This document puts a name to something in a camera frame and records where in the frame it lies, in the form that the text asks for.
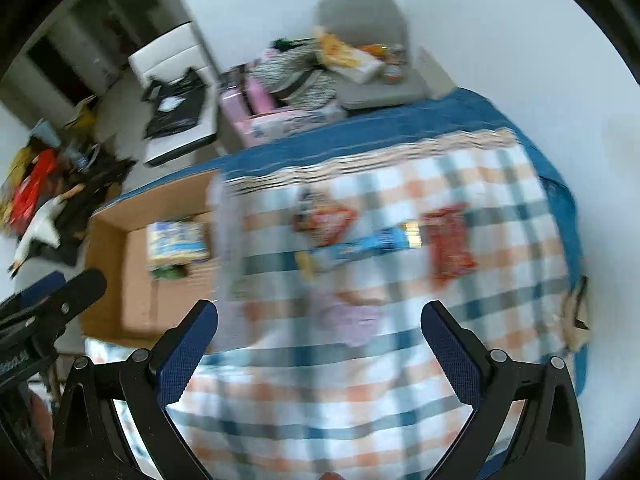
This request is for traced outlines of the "white black chair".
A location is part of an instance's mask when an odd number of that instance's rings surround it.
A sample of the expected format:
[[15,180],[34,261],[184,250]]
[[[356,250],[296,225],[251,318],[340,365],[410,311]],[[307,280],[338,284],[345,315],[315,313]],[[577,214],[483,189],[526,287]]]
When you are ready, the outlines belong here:
[[129,65],[151,107],[145,165],[157,167],[217,141],[218,79],[192,23],[137,50]]

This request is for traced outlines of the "orange cartoon snack bag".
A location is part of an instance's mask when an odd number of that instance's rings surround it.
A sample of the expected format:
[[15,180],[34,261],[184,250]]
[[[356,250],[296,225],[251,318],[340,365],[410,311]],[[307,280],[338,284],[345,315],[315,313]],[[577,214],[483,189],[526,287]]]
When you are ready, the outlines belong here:
[[323,191],[303,188],[299,193],[292,225],[306,235],[312,247],[337,243],[358,219],[358,211],[334,200]]

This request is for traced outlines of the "yellow orange snack bag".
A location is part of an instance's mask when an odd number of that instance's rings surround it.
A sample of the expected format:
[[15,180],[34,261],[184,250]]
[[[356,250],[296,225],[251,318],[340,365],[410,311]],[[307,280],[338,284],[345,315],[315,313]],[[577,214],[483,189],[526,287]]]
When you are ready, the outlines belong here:
[[367,84],[382,72],[382,61],[346,44],[323,27],[316,27],[314,36],[317,39],[319,60],[331,72],[355,84]]

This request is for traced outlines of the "red plastic bag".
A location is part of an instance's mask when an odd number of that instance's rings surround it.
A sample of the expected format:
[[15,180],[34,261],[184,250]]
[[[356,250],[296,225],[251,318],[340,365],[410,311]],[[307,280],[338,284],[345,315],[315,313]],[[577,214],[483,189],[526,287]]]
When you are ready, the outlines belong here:
[[25,146],[16,153],[1,188],[1,220],[9,231],[26,231],[47,180],[56,170],[58,153],[53,148],[36,153]]

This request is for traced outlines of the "red snack packet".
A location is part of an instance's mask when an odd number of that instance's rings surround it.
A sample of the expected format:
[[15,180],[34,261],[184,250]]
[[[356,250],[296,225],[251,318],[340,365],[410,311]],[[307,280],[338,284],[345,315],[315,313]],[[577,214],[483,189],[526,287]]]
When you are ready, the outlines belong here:
[[431,281],[438,288],[476,269],[466,229],[468,207],[468,203],[456,203],[421,216],[423,241],[430,254]]

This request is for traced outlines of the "grey upholstered chair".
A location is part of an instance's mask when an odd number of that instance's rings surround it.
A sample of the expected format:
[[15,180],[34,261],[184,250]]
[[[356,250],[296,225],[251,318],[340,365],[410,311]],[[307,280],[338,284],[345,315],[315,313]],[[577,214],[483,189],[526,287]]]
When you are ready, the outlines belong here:
[[[409,61],[409,29],[395,0],[320,0],[317,23],[346,44],[375,55],[384,63],[382,72],[367,84],[355,84],[342,76],[337,81],[337,102],[349,112],[399,106],[428,97],[427,86]],[[400,64],[404,79],[386,84],[386,63]]]

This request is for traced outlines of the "plaid blue tablecloth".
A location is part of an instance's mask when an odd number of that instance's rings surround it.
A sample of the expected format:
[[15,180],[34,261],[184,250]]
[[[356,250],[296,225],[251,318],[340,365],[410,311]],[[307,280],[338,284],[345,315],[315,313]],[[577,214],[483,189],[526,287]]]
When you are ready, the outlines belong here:
[[[421,311],[441,301],[489,348],[568,358],[562,310],[579,275],[575,203],[562,177],[488,100],[465,89],[343,120],[204,162],[215,170],[210,258],[213,351],[169,414],[219,479],[417,479],[470,414],[427,347]],[[307,280],[294,255],[303,188],[358,211],[356,240],[456,203],[476,269],[438,288],[428,247],[344,264]],[[367,344],[336,342],[308,292],[383,307]]]

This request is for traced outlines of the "pink suitcase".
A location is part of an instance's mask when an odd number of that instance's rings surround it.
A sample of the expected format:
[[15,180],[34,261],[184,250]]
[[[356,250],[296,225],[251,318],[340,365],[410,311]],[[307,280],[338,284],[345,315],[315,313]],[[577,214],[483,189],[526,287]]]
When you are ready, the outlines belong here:
[[233,66],[221,75],[219,104],[246,148],[259,144],[253,122],[277,108],[272,95],[252,76],[252,64]]

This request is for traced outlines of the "blue Nestle sachet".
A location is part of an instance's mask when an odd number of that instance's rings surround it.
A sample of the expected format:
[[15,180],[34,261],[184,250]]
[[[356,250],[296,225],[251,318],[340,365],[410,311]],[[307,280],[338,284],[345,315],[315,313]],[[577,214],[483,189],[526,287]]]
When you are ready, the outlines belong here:
[[303,276],[313,280],[317,274],[330,272],[344,264],[422,246],[420,223],[413,220],[377,230],[356,240],[296,252],[294,258]]

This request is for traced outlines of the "black plastic bag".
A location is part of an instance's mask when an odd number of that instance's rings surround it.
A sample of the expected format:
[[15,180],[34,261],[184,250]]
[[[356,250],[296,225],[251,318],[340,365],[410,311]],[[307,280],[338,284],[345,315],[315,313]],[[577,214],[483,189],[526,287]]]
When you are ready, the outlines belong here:
[[152,78],[141,101],[152,106],[145,139],[159,139],[194,128],[200,121],[207,84],[193,67],[175,82]]

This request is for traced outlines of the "purple cloth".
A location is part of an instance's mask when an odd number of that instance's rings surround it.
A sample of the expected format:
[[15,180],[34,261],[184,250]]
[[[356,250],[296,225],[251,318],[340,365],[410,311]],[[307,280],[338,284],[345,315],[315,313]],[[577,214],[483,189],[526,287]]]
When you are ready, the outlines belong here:
[[319,287],[308,292],[309,309],[336,342],[350,348],[367,344],[380,331],[383,307],[379,301],[361,300],[346,292]]

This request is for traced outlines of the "brown cardboard box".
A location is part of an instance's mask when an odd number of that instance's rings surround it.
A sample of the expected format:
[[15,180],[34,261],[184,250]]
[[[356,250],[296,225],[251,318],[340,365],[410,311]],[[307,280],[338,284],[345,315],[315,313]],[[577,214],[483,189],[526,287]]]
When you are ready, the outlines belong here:
[[100,208],[89,222],[85,266],[106,279],[103,297],[79,315],[82,333],[128,348],[149,348],[177,326],[200,299],[213,299],[218,262],[214,257],[188,267],[188,275],[158,280],[148,258],[148,226],[190,219],[203,226],[213,246],[213,213],[207,205],[215,170],[172,174],[137,188]]

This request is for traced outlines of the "white flat board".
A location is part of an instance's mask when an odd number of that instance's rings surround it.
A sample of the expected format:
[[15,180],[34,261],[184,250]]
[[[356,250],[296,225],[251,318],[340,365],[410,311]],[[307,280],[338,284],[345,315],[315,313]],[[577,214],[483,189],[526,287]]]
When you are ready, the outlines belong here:
[[418,47],[416,50],[414,67],[424,79],[431,99],[441,99],[458,88],[446,70],[424,47]]

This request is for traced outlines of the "patterned grey tote bag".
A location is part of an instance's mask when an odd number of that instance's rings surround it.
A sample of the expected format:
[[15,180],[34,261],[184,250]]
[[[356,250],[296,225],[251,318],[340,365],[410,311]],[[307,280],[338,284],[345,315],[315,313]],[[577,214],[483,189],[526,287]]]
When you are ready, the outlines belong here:
[[278,102],[298,110],[316,110],[336,98],[336,79],[321,63],[315,41],[270,54],[250,76]]

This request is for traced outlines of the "green wet wipes pack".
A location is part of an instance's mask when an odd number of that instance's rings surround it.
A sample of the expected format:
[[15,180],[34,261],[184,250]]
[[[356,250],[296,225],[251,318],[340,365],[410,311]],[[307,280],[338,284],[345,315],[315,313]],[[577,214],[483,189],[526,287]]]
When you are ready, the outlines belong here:
[[155,281],[182,280],[189,276],[189,268],[185,264],[165,264],[153,266],[150,274]]

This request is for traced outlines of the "white goose plush toy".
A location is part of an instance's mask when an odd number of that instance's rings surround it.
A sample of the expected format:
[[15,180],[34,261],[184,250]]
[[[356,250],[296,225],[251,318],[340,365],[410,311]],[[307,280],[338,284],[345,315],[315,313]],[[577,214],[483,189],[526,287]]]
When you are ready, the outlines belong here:
[[69,191],[51,198],[37,210],[18,243],[13,261],[8,267],[10,278],[15,278],[20,267],[26,262],[32,242],[43,243],[53,248],[60,246],[61,239],[54,225],[55,219],[64,209],[66,202],[84,188],[85,185],[79,183]]

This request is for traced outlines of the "yellow white tissue pack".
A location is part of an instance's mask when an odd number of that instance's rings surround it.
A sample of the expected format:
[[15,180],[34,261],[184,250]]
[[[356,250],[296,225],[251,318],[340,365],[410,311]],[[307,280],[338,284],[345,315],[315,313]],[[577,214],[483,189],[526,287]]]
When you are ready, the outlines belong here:
[[146,260],[150,266],[206,261],[210,251],[205,226],[194,221],[157,221],[146,227]]

